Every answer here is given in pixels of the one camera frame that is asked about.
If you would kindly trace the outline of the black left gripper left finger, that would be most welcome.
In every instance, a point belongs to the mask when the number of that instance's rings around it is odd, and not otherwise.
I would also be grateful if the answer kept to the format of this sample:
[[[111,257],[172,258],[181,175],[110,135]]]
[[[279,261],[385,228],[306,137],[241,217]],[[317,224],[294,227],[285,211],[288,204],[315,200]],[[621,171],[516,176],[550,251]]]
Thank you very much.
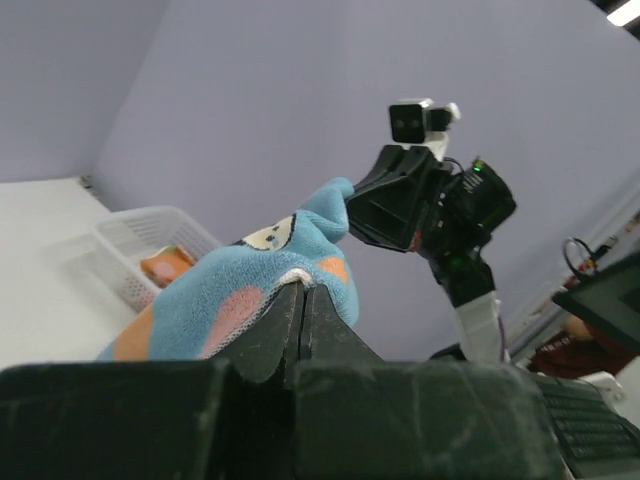
[[[5,479],[290,479],[306,294],[199,361],[31,364],[1,374]]]

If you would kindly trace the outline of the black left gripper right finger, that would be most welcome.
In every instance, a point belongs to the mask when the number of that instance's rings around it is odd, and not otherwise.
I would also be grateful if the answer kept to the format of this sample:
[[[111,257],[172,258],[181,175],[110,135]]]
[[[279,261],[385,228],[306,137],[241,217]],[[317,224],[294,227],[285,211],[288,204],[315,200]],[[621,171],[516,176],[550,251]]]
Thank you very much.
[[[324,287],[305,299],[294,380],[299,479],[561,479],[542,395],[507,364],[386,362]]]

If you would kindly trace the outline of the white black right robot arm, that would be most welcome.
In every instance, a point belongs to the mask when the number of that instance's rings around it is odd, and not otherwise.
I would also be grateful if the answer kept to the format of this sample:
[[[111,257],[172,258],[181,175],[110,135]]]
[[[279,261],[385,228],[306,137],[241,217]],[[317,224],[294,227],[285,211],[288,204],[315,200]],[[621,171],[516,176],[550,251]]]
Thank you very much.
[[[464,357],[503,362],[500,302],[481,251],[516,202],[483,160],[460,171],[455,164],[426,146],[384,146],[346,202],[350,232],[367,245],[426,259],[452,305]]]

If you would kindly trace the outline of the light blue orange towel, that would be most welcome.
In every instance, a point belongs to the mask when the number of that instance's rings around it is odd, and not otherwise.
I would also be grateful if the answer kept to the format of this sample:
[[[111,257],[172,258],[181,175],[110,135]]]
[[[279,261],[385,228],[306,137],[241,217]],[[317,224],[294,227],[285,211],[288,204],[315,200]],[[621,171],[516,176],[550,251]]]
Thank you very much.
[[[359,317],[339,241],[349,231],[345,178],[277,223],[218,248],[172,282],[98,355],[100,361],[207,359],[249,330],[287,284],[324,285],[338,317]]]

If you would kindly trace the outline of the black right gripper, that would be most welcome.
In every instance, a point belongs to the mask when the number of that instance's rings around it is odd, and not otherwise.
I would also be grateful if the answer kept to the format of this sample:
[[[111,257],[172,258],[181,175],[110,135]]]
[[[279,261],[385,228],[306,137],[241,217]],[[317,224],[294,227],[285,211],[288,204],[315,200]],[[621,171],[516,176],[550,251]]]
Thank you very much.
[[[479,252],[516,210],[508,185],[481,157],[467,168],[425,146],[385,145],[346,201],[363,243],[425,259]]]

